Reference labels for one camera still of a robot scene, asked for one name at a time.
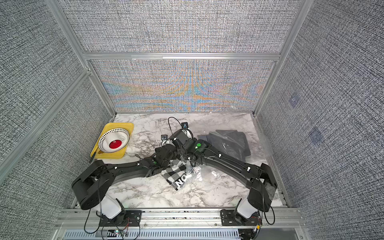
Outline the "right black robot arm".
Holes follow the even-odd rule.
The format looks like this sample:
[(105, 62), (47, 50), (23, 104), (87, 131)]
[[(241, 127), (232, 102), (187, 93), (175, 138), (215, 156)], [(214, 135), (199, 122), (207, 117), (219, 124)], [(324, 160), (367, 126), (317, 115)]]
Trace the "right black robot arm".
[(215, 148), (211, 143), (202, 139), (190, 138), (182, 130), (170, 136), (171, 142), (182, 157), (190, 163), (216, 168), (236, 179), (249, 193), (237, 206), (237, 213), (249, 219), (256, 211), (267, 213), (278, 188), (276, 178), (270, 166), (260, 166), (236, 159)]

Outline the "clear vacuum bag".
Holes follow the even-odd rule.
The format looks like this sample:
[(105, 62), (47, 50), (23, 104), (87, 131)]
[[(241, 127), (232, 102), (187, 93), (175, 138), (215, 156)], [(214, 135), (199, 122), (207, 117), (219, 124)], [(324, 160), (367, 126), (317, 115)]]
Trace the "clear vacuum bag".
[(170, 140), (182, 160), (192, 167), (204, 165), (216, 168), (258, 194), (273, 195), (278, 188), (268, 165), (257, 166), (246, 162), (251, 151), (243, 132), (216, 130), (195, 138), (191, 130), (183, 127), (175, 131)]

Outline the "black white checkered cloth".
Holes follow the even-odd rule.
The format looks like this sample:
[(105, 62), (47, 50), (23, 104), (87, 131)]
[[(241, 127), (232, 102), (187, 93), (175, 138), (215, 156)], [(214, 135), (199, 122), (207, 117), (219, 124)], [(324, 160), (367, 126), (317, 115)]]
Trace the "black white checkered cloth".
[(178, 191), (190, 180), (193, 169), (189, 161), (171, 160), (170, 165), (162, 170), (161, 175), (171, 187)]

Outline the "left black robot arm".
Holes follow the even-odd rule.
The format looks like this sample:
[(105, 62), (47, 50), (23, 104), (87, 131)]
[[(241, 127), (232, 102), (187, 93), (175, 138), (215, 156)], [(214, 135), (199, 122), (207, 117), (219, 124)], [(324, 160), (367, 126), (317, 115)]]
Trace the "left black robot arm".
[(181, 151), (174, 145), (166, 144), (156, 148), (155, 153), (137, 162), (106, 164), (93, 162), (72, 183), (72, 190), (82, 210), (97, 210), (101, 217), (116, 218), (123, 212), (122, 204), (110, 196), (109, 188), (117, 183), (149, 178), (168, 168), (171, 160), (179, 158)]

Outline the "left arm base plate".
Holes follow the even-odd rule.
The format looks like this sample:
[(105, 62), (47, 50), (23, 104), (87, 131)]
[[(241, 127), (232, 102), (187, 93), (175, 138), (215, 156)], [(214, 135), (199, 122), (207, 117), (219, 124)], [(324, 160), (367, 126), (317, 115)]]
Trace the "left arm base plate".
[(113, 219), (108, 219), (106, 216), (103, 216), (100, 219), (100, 227), (138, 227), (143, 211), (140, 210), (124, 210), (118, 214)]

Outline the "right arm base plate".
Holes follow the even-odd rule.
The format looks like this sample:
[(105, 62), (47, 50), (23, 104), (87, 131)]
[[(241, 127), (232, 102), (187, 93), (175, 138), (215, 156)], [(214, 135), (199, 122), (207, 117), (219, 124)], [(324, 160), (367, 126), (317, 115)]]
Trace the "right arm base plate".
[(223, 226), (257, 226), (261, 221), (259, 212), (252, 214), (250, 218), (245, 218), (235, 210), (222, 209), (220, 211), (221, 222)]

